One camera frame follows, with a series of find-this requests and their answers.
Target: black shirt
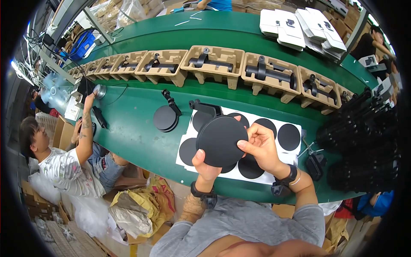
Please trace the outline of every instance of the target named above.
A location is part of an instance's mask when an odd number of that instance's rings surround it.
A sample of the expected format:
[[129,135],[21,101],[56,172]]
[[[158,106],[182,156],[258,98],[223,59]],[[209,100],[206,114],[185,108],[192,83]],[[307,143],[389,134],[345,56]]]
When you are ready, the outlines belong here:
[[39,109],[40,111],[46,113],[46,114],[50,114],[50,111],[52,110],[52,108],[48,107],[47,104],[45,104],[42,100],[42,98],[40,97],[40,95],[38,95],[36,97],[36,99],[34,99],[34,105],[36,106],[37,109]]
[[351,55],[359,60],[362,57],[375,54],[375,47],[372,45],[374,39],[371,34],[365,33],[358,41],[357,47],[351,52]]

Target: wristwatch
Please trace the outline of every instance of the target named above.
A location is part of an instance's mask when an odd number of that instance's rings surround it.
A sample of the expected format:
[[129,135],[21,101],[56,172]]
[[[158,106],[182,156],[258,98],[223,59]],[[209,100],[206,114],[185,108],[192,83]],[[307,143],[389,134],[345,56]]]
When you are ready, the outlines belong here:
[[288,165],[290,166],[290,175],[284,179],[275,178],[275,182],[271,186],[271,192],[274,196],[284,197],[291,193],[289,185],[297,178],[297,167],[291,164]]
[[194,197],[198,197],[205,203],[207,209],[214,209],[217,203],[217,195],[214,193],[214,186],[212,186],[210,193],[200,192],[196,189],[196,181],[191,183],[191,193]]

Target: fingernail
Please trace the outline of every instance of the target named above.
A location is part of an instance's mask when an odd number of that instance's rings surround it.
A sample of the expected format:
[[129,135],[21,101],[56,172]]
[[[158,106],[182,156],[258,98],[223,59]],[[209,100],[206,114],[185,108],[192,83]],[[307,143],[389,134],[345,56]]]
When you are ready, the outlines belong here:
[[197,157],[197,158],[200,158],[203,153],[204,153],[203,150],[198,149],[198,151],[197,151],[197,153],[196,153],[196,157]]
[[238,142],[237,142],[237,146],[240,147],[240,148],[244,148],[244,146],[245,146],[245,141],[244,141],[244,140],[238,141]]

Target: worker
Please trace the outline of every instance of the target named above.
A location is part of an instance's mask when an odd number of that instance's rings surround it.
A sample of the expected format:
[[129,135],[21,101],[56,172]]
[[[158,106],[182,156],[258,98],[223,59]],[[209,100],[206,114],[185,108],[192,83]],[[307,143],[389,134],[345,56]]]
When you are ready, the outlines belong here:
[[101,148],[93,144],[90,110],[95,94],[84,102],[83,117],[76,123],[72,149],[49,148],[50,139],[33,117],[25,118],[19,129],[20,148],[24,155],[39,162],[40,172],[63,193],[98,198],[114,188],[116,180],[129,163],[114,153],[100,157]]
[[231,0],[201,0],[197,4],[197,9],[204,10],[207,5],[219,11],[232,11],[233,10],[233,6],[231,5]]
[[[239,149],[253,155],[258,165],[277,180],[292,180],[287,186],[296,194],[293,218],[280,218],[270,204],[220,196],[214,208],[206,210],[202,200],[190,193],[180,218],[154,245],[151,257],[327,255],[321,248],[325,236],[324,213],[318,206],[311,177],[279,160],[272,130],[253,123],[247,134],[249,141],[240,140]],[[221,168],[204,163],[206,155],[199,149],[192,159],[198,171],[191,187],[196,195],[210,193],[221,172]]]
[[43,102],[39,91],[37,91],[36,89],[32,90],[31,98],[34,101],[34,105],[36,106],[36,108],[39,109],[41,112],[44,112],[56,118],[60,116],[60,113],[58,113],[56,109],[50,108],[47,104]]
[[377,26],[371,26],[371,33],[365,33],[362,35],[360,41],[358,41],[357,47],[351,51],[351,55],[359,60],[362,57],[375,54],[376,48],[381,52],[388,55],[391,59],[395,59],[393,55],[384,45],[384,37],[381,29]]

